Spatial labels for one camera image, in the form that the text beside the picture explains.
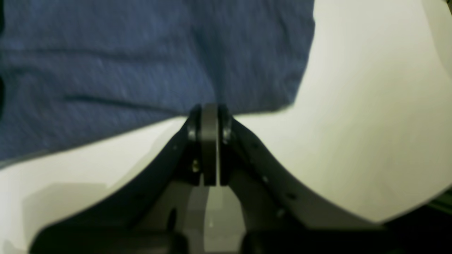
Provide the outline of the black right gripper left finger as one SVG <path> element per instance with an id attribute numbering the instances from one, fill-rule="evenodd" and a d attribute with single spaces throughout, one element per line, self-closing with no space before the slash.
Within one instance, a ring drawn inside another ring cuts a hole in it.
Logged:
<path id="1" fill-rule="evenodd" d="M 177 184 L 212 183 L 212 106 L 196 106 L 182 128 L 129 183 L 99 203 L 41 230 L 31 254 L 187 254 L 176 231 Z"/>

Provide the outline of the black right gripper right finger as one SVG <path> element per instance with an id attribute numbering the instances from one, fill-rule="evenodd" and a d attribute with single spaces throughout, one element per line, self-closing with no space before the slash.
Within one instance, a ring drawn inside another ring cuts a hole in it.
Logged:
<path id="1" fill-rule="evenodd" d="M 237 196 L 241 254 L 403 254 L 389 231 L 332 204 L 295 179 L 224 105 L 212 105 L 212 172 Z"/>

